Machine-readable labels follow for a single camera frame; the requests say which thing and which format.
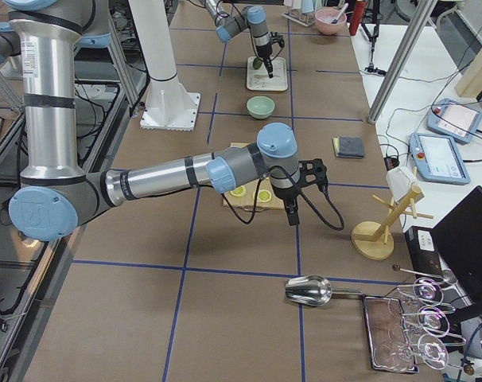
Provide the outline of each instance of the red cylinder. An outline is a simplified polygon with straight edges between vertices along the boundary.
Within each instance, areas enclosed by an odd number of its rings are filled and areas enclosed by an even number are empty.
[[[357,0],[354,5],[354,11],[352,12],[351,24],[349,25],[349,34],[354,36],[358,31],[361,19],[363,18],[363,13],[365,11],[365,6],[367,2],[365,0]]]

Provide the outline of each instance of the pink bowl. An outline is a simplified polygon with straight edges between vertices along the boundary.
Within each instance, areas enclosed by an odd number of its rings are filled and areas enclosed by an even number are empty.
[[[322,34],[335,34],[344,28],[347,16],[342,14],[336,24],[332,24],[337,14],[340,12],[337,8],[321,8],[315,13],[315,26]]]

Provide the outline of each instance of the blue cable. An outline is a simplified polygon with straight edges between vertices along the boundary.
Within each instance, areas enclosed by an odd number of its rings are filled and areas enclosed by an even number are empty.
[[[462,361],[461,361],[461,369],[458,371],[457,382],[460,382],[461,376],[462,376],[462,370],[464,369],[464,366],[467,364],[467,356],[469,354],[469,349],[471,348],[472,340],[474,340],[474,337],[480,331],[481,327],[482,327],[482,321],[476,327],[474,332],[472,332],[472,335],[469,338],[467,345],[465,346],[464,357],[462,358]]]

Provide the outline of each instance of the label on robot arm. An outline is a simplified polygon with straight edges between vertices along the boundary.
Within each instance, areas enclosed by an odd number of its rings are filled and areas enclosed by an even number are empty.
[[[418,241],[419,241],[419,248],[422,251],[431,251],[433,252],[433,241],[430,232],[428,231],[418,231]]]
[[[25,78],[37,77],[37,43],[35,41],[21,41],[20,46],[23,76]]]

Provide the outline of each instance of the white pillar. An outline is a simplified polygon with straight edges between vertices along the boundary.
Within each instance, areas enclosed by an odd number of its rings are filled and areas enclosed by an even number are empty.
[[[187,93],[177,77],[163,0],[129,3],[151,76],[141,127],[193,130],[200,94]]]

